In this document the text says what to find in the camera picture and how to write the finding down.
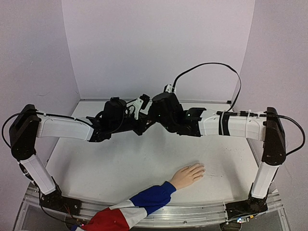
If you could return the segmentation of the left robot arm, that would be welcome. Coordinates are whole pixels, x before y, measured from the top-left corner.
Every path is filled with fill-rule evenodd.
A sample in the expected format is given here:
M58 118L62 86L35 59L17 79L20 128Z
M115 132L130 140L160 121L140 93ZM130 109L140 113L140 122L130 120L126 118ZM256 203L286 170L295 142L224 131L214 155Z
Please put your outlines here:
M97 115L84 118L45 113L34 104L27 104L21 112L10 116L6 144L24 175L38 188L39 205L53 210L69 208L74 213L81 208L79 199L63 195L46 168L59 139L100 143L119 132L141 135L149 120L143 112L149 101L145 94L129 102L113 97Z

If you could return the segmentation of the mannequin hand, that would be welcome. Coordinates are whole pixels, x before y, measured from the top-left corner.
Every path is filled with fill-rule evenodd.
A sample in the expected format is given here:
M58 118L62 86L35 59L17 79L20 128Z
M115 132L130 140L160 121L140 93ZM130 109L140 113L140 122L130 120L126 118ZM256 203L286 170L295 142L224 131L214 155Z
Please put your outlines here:
M205 166L201 163L196 163L178 170L169 182L176 190L180 190L200 180L204 176L204 173Z

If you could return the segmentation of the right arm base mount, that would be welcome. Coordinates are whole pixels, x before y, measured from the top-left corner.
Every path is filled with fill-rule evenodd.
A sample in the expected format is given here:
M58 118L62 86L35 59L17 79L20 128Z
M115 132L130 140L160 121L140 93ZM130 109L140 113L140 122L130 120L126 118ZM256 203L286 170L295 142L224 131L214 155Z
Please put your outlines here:
M227 220L232 221L266 212L268 210L267 198L268 192L264 198L259 199L252 196L252 190L250 190L246 200L226 204Z

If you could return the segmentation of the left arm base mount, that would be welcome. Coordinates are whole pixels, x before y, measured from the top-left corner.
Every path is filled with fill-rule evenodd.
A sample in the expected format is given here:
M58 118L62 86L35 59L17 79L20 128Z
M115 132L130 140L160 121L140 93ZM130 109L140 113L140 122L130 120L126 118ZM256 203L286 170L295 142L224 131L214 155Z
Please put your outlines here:
M49 194L41 193L39 204L43 208L71 215L79 215L82 202L75 198L63 196L62 191L56 188Z

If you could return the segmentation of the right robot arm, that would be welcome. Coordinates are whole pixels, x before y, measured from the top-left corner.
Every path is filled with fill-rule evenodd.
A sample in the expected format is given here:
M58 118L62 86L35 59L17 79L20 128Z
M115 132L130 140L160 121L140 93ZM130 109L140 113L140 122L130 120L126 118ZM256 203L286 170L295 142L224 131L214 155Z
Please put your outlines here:
M168 132L202 137L237 137L263 143L262 159L246 203L264 204L278 168L286 160L285 132L273 107L264 113L228 112L205 108L184 110L174 93L163 92L152 99L148 116Z

